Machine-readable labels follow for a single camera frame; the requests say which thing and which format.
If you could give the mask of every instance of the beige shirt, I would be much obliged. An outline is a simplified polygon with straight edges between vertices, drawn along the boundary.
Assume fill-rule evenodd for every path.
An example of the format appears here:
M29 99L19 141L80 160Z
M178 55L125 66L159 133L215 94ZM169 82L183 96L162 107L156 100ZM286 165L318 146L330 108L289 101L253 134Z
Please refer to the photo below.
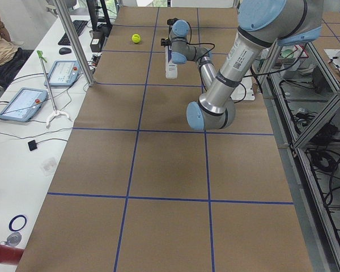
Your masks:
M0 65L11 61L18 47L0 37Z

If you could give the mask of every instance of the black shorts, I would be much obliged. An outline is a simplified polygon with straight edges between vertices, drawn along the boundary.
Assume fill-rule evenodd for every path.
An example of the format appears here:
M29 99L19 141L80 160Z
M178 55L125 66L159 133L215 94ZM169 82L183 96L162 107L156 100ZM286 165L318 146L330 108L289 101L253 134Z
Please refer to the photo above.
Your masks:
M32 53L33 50L18 48L11 61L0 65L0 86L6 89L10 85Z

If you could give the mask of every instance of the green clip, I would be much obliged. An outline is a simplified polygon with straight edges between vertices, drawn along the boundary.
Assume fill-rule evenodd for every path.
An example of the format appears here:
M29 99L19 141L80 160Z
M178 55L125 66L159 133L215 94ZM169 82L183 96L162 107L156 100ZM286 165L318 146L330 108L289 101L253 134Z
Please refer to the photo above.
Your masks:
M46 62L46 59L43 57L43 51L37 50L36 53L38 53L39 58Z

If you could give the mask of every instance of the blue and white tablet device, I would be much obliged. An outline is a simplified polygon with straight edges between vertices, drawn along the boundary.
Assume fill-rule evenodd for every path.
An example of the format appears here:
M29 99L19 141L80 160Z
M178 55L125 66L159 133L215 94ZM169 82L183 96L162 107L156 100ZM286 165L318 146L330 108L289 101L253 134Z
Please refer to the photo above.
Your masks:
M40 109L48 92L31 88L22 88L0 113L0 119L27 122Z
M48 74L49 84L54 88L68 88L77 80L79 73L78 61L55 61Z

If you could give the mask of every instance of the person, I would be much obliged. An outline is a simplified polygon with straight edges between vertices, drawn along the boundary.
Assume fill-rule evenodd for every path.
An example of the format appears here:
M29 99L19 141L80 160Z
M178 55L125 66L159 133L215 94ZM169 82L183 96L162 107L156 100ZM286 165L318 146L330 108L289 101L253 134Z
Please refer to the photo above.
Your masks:
M23 50L10 42L10 34L0 17L0 86L4 90L14 80L33 52L32 50Z

